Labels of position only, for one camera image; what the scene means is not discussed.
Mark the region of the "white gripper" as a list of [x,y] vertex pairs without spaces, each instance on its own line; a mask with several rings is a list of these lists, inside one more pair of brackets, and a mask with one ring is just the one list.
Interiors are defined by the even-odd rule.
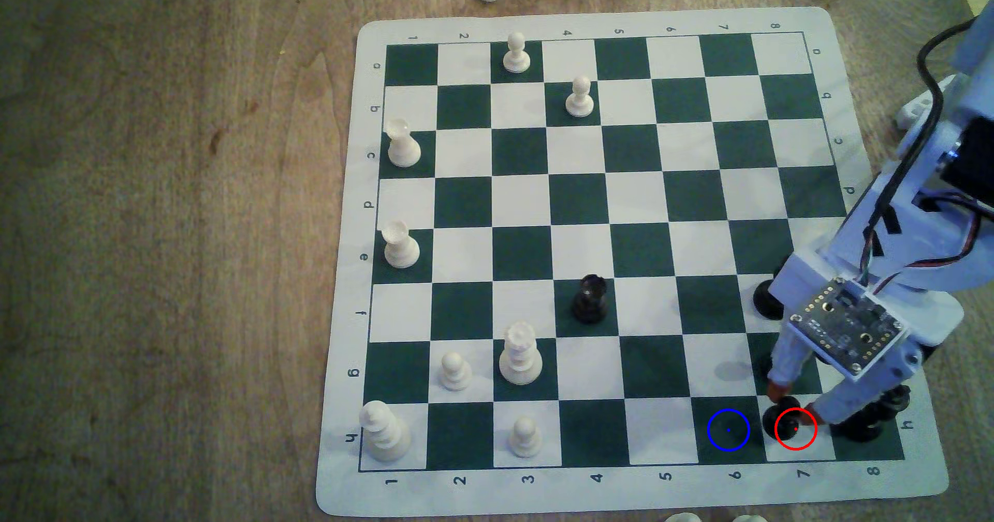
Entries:
[[[810,298],[836,276],[851,279],[855,271],[837,260],[826,260],[813,249],[793,252],[774,277],[769,293],[784,307],[783,320],[803,311]],[[963,321],[963,307],[948,292],[903,285],[898,277],[876,295],[894,314],[903,330],[915,341],[935,347],[944,342]],[[808,340],[791,324],[782,324],[771,352],[767,373],[767,397],[783,398],[790,393],[813,350]],[[806,409],[822,424],[838,425],[865,405],[913,376],[924,363],[923,347],[896,347],[869,369],[860,380],[844,380],[810,403]]]

